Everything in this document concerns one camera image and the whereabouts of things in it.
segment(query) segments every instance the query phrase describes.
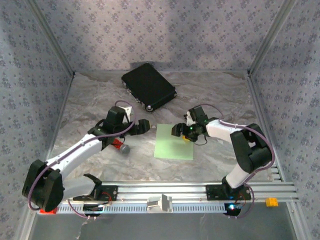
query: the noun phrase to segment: red object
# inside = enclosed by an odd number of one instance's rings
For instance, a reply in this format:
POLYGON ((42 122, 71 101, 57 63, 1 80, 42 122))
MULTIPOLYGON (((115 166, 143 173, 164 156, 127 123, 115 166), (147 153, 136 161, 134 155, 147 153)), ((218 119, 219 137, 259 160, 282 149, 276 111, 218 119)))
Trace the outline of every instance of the red object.
POLYGON ((120 148, 121 148, 121 146, 123 145, 123 143, 121 142, 121 141, 119 141, 118 139, 114 139, 114 141, 113 141, 113 143, 112 143, 112 145, 116 148, 116 149, 118 149, 118 150, 120 150, 120 148))
POLYGON ((41 214, 56 214, 57 210, 58 210, 57 207, 55 209, 53 209, 52 211, 44 211, 43 209, 40 209, 40 213, 41 214))

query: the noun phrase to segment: cable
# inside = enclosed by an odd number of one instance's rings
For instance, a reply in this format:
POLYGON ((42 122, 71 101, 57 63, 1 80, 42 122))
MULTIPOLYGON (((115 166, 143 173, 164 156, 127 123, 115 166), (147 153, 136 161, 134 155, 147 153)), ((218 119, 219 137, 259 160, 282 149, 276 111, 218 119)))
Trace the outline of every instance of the cable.
POLYGON ((252 187, 249 186, 248 184, 244 184, 244 186, 247 187, 247 188, 249 188, 250 192, 252 193, 252 203, 251 203, 249 209, 248 209, 244 214, 242 214, 242 215, 240 215, 240 216, 230 216, 230 215, 229 215, 229 216, 228 216, 229 218, 242 219, 242 218, 244 218, 245 216, 247 216, 247 215, 252 211, 252 209, 254 208, 254 205, 255 205, 255 193, 254 193, 252 187))
POLYGON ((215 110, 217 110, 217 111, 221 114, 222 118, 225 117, 224 114, 222 113, 222 111, 221 111, 218 107, 216 107, 215 105, 212 105, 212 104, 209 104, 209 103, 201 103, 201 104, 195 106, 194 108, 200 107, 200 106, 209 106, 209 107, 212 107, 212 108, 214 108, 215 110))
POLYGON ((75 214, 77 214, 79 217, 84 218, 84 219, 87 219, 87 218, 88 218, 87 216, 82 215, 80 212, 78 212, 78 211, 71 205, 69 199, 67 200, 67 202, 68 202, 70 208, 72 209, 72 211, 74 211, 75 214))
POLYGON ((258 169, 256 169, 255 171, 253 171, 253 172, 247 177, 247 179, 244 181, 245 184, 246 184, 250 179, 252 179, 258 172, 261 172, 261 171, 263 171, 263 170, 266 170, 266 169, 269 169, 269 168, 272 167, 272 165, 275 163, 275 159, 276 159, 275 151, 274 151, 274 148, 272 147, 271 143, 266 139, 265 136, 263 136, 260 132, 257 132, 256 130, 254 130, 254 129, 250 128, 250 127, 244 126, 244 125, 237 125, 237 124, 225 122, 225 121, 222 121, 222 120, 219 120, 219 122, 220 122, 221 125, 224 125, 224 126, 226 126, 226 127, 233 127, 233 128, 245 129, 245 130, 248 130, 248 131, 256 134, 257 136, 259 136, 259 137, 267 144, 268 148, 269 148, 270 151, 271 151, 271 162, 270 162, 267 166, 258 168, 258 169))
POLYGON ((81 147, 83 147, 84 145, 86 145, 87 143, 90 143, 91 141, 93 140, 97 140, 97 139, 102 139, 102 138, 110 138, 110 137, 117 137, 117 136, 121 136, 122 134, 125 134, 126 132, 128 132, 136 123, 136 120, 137 120, 137 115, 136 115, 136 111, 134 109, 134 107, 127 101, 124 101, 124 100, 118 100, 114 103, 115 106, 117 106, 118 103, 125 103, 125 104, 128 104, 131 106, 133 112, 134 112, 134 115, 133 115, 133 121, 132 123, 123 131, 120 131, 120 132, 117 132, 117 133, 112 133, 112 134, 105 134, 105 135, 100 135, 100 136, 95 136, 95 137, 92 137, 86 141, 84 141, 82 144, 79 144, 78 146, 76 146, 75 148, 73 148, 72 150, 70 150, 69 152, 67 152, 65 155, 61 156, 58 160, 52 162, 51 164, 49 164, 48 166, 46 166, 40 173, 39 175, 35 178, 31 188, 30 188, 30 191, 29 191, 29 194, 28 194, 28 197, 27 197, 27 201, 28 201, 28 206, 31 210, 33 211, 37 211, 37 210, 40 210, 40 208, 35 208, 32 206, 31 204, 31 197, 32 197, 32 193, 34 192, 35 190, 35 187, 37 185, 37 183, 39 182, 39 180, 41 179, 41 177, 45 174, 45 172, 47 170, 49 170, 50 168, 52 168, 54 165, 60 163, 62 160, 64 160, 65 158, 67 158, 68 156, 70 156, 71 154, 73 154, 75 151, 77 151, 78 149, 80 149, 81 147))
POLYGON ((107 203, 103 203, 103 204, 100 204, 100 205, 105 205, 105 204, 108 204, 108 203, 111 203, 111 204, 112 204, 112 197, 110 196, 110 194, 109 194, 109 193, 107 193, 106 191, 102 192, 102 194, 104 194, 104 195, 108 195, 109 200, 108 200, 108 202, 107 202, 107 203))
POLYGON ((207 140, 207 137, 206 137, 206 136, 204 136, 204 140, 205 140, 205 143, 203 143, 203 144, 196 144, 196 143, 194 142, 194 145, 197 145, 197 146, 206 145, 206 144, 208 143, 208 140, 207 140))
POLYGON ((240 196, 242 196, 242 198, 244 200, 244 204, 242 205, 242 207, 244 207, 246 205, 246 198, 242 193, 239 193, 238 199, 234 202, 234 204, 236 204, 240 200, 240 196))

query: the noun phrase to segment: wall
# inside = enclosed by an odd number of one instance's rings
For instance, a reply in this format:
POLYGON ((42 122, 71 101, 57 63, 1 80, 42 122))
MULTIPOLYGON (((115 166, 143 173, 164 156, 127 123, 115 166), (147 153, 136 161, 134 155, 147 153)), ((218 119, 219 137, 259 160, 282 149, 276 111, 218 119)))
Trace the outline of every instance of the wall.
POLYGON ((246 70, 282 0, 37 0, 75 71, 246 70))
POLYGON ((254 77, 314 239, 320 239, 320 3, 298 0, 254 77))
POLYGON ((12 239, 30 164, 44 160, 70 77, 23 1, 0 1, 0 239, 12 239))

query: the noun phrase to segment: orange block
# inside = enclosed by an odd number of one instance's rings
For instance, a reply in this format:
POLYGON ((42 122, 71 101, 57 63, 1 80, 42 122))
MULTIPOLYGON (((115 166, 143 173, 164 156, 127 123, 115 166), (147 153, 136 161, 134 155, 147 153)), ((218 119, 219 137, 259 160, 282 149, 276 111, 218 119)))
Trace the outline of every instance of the orange block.
POLYGON ((40 214, 56 214, 57 213, 58 208, 56 207, 55 209, 53 209, 52 211, 44 211, 43 209, 40 209, 40 214))
POLYGON ((278 207, 278 200, 275 197, 268 197, 265 199, 265 204, 267 207, 278 207))

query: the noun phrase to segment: metal bracket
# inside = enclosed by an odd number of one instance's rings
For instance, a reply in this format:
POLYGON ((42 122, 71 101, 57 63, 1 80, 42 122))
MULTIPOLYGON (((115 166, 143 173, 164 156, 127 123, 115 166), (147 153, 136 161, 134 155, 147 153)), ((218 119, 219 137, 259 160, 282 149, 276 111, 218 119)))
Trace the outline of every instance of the metal bracket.
POLYGON ((73 201, 86 202, 114 202, 117 200, 118 186, 117 185, 100 185, 93 190, 88 196, 76 196, 73 201))
POLYGON ((161 197, 150 197, 147 200, 148 213, 172 213, 172 197, 162 194, 161 197))
POLYGON ((224 184, 206 185, 206 199, 208 201, 227 201, 227 200, 251 200, 251 194, 248 187, 241 187, 232 191, 226 190, 224 184))

